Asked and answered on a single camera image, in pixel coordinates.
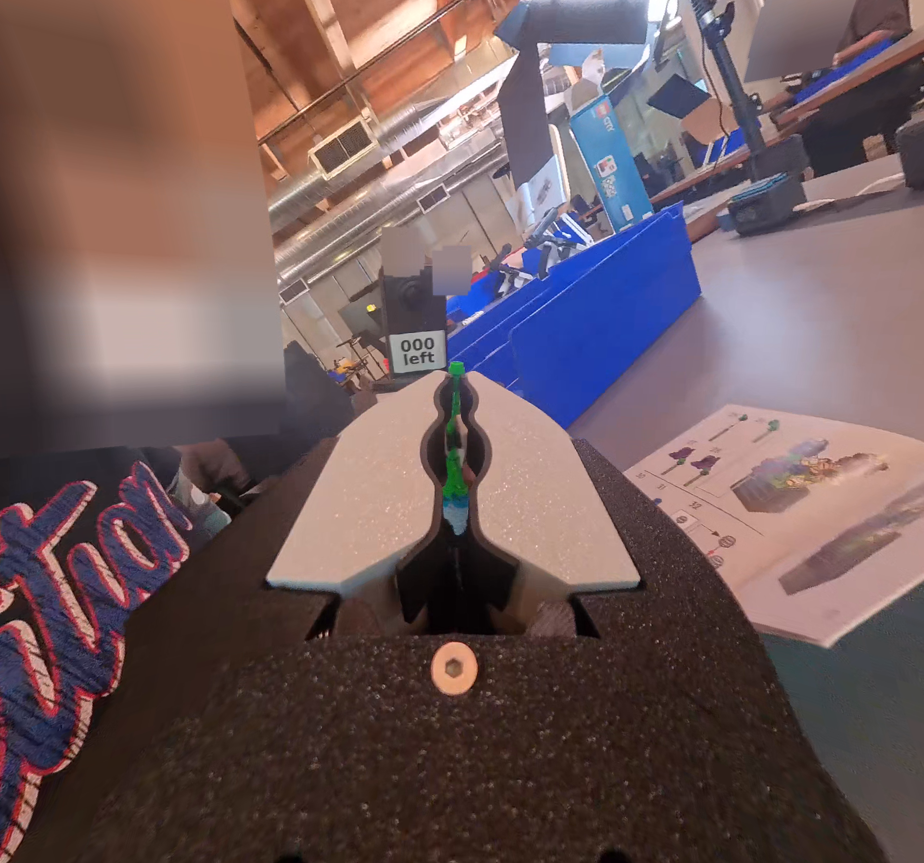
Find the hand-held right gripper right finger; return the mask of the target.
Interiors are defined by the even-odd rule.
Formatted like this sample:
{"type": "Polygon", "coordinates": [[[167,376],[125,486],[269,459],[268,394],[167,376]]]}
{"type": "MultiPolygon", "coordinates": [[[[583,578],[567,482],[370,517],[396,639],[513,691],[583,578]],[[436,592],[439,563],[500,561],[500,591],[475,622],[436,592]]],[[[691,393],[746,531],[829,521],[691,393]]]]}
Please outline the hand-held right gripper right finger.
{"type": "Polygon", "coordinates": [[[492,615],[535,615],[641,576],[567,432],[479,372],[462,384],[468,428],[463,580],[492,615]]]}

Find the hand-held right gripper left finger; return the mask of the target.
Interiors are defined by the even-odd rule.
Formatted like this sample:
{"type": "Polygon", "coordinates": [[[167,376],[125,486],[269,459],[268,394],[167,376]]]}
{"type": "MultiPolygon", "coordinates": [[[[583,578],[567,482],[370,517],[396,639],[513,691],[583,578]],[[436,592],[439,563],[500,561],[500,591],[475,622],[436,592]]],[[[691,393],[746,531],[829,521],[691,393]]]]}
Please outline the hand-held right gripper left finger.
{"type": "Polygon", "coordinates": [[[339,435],[266,575],[274,589],[367,603],[380,624],[425,624],[442,554],[442,490],[428,458],[446,372],[381,395],[339,435]]]}

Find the green lego sprig blue buds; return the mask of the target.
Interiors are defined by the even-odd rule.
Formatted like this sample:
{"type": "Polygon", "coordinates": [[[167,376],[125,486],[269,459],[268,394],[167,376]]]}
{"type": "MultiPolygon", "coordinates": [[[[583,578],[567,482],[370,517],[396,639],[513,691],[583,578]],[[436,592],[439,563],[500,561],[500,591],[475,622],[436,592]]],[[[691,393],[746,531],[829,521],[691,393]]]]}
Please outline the green lego sprig blue buds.
{"type": "Polygon", "coordinates": [[[442,512],[456,537],[462,537],[468,526],[469,485],[465,478],[465,442],[458,435],[446,443],[442,512]]]}

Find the blue plastic bin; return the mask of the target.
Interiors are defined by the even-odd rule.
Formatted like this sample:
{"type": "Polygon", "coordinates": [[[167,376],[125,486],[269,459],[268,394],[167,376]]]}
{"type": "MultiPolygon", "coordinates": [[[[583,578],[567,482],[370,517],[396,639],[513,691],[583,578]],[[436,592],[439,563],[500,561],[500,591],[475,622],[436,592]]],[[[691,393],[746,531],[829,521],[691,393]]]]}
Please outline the blue plastic bin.
{"type": "Polygon", "coordinates": [[[678,203],[485,308],[449,336],[448,359],[568,428],[700,296],[678,203]]]}

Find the person's left forearm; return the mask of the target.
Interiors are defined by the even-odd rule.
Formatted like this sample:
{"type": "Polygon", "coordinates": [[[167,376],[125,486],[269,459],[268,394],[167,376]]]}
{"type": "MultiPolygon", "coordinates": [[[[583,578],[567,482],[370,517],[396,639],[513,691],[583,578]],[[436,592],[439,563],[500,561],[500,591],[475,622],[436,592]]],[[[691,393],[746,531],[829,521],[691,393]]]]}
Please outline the person's left forearm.
{"type": "Polygon", "coordinates": [[[252,481],[235,451],[224,439],[175,445],[179,454],[177,475],[168,493],[191,521],[191,545],[202,545],[225,529],[231,517],[219,506],[219,493],[236,494],[252,481]]]}

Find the tall blue lego box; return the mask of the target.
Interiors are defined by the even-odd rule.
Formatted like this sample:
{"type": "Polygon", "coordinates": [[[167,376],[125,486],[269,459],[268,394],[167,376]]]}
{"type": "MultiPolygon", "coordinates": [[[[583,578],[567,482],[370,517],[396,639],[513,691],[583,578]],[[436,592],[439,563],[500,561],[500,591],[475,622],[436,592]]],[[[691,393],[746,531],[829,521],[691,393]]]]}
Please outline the tall blue lego box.
{"type": "Polygon", "coordinates": [[[609,97],[600,95],[575,112],[570,130],[613,232],[651,217],[651,199],[609,97]]]}

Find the lego instruction booklet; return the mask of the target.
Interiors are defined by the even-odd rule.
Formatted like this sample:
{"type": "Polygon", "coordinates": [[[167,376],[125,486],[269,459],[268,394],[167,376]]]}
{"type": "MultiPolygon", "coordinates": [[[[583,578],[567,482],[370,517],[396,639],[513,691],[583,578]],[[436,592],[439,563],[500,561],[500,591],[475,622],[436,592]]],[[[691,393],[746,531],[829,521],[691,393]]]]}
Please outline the lego instruction booklet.
{"type": "Polygon", "coordinates": [[[756,630],[832,647],[923,579],[923,442],[727,405],[626,476],[756,630]]]}

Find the spare hand-held gripper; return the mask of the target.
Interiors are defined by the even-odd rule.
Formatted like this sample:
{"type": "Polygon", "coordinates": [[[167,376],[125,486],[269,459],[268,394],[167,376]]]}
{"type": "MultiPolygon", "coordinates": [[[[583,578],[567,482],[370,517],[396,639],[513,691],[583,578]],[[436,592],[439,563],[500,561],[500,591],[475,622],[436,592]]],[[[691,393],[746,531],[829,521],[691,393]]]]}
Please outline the spare hand-held gripper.
{"type": "Polygon", "coordinates": [[[524,265],[523,269],[536,279],[544,279],[555,265],[594,243],[592,234],[580,221],[577,212],[565,211],[552,219],[552,211],[549,210],[524,242],[526,252],[538,252],[535,268],[524,265]]]}
{"type": "Polygon", "coordinates": [[[501,299],[517,291],[534,279],[534,275],[523,267],[525,247],[516,250],[505,244],[502,250],[491,260],[489,270],[496,273],[493,296],[501,299]]]}

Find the white ceiling vent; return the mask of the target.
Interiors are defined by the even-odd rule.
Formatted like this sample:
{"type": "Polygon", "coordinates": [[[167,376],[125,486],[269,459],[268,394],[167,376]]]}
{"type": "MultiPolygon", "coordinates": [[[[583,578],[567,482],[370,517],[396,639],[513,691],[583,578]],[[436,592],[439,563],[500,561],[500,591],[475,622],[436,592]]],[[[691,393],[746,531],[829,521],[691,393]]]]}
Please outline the white ceiling vent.
{"type": "Polygon", "coordinates": [[[331,179],[377,146],[373,129],[359,116],[309,150],[308,165],[324,179],[331,179]]]}

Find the black photo flag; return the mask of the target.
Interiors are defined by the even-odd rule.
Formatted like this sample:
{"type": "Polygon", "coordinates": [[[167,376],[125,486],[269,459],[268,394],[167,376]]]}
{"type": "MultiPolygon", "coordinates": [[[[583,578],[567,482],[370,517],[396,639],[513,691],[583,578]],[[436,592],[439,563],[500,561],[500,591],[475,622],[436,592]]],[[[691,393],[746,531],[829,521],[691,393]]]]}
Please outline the black photo flag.
{"type": "Polygon", "coordinates": [[[518,52],[497,101],[515,189],[529,183],[553,156],[537,43],[518,52]]]}

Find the person's black lettered jersey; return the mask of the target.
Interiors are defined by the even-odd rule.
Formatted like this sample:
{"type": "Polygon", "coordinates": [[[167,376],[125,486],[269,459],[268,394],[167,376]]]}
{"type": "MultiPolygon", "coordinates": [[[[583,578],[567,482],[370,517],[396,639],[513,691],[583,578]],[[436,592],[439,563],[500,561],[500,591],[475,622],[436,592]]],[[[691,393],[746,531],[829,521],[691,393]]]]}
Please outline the person's black lettered jersey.
{"type": "Polygon", "coordinates": [[[118,687],[130,615],[229,522],[177,448],[2,459],[2,861],[118,687]]]}

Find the black battery charger case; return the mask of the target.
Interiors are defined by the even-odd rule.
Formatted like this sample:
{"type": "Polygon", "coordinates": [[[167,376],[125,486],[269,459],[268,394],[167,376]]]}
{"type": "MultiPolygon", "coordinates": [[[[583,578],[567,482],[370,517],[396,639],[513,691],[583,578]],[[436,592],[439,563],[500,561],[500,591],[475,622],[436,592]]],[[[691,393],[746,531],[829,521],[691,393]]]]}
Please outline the black battery charger case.
{"type": "Polygon", "coordinates": [[[807,201],[801,175],[777,174],[751,183],[727,203],[732,230],[752,236],[776,230],[807,201]]]}

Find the wooden office desk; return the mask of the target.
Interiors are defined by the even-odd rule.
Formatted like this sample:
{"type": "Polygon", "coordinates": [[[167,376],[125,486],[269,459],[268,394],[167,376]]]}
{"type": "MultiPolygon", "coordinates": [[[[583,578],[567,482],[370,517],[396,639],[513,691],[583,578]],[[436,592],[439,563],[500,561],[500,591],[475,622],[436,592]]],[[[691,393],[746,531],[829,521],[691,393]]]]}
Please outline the wooden office desk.
{"type": "MultiPolygon", "coordinates": [[[[780,125],[776,133],[766,139],[767,147],[775,145],[801,129],[822,107],[834,102],[852,90],[862,88],[875,78],[903,67],[908,63],[921,62],[923,55],[923,28],[913,29],[906,37],[883,49],[875,57],[864,61],[849,73],[828,83],[813,95],[796,102],[779,113],[780,125]]],[[[728,171],[747,163],[750,152],[743,144],[713,164],[705,164],[691,176],[665,188],[652,199],[653,205],[663,207],[679,199],[689,189],[700,187],[728,171]]]]}

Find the grey hard case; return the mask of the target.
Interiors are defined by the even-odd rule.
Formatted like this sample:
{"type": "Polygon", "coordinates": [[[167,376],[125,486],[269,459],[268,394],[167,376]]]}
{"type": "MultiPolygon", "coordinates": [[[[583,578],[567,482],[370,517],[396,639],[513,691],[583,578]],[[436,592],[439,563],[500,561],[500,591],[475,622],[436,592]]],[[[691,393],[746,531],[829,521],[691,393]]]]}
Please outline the grey hard case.
{"type": "Polygon", "coordinates": [[[895,131],[895,149],[906,186],[923,191],[923,109],[914,112],[895,131]]]}

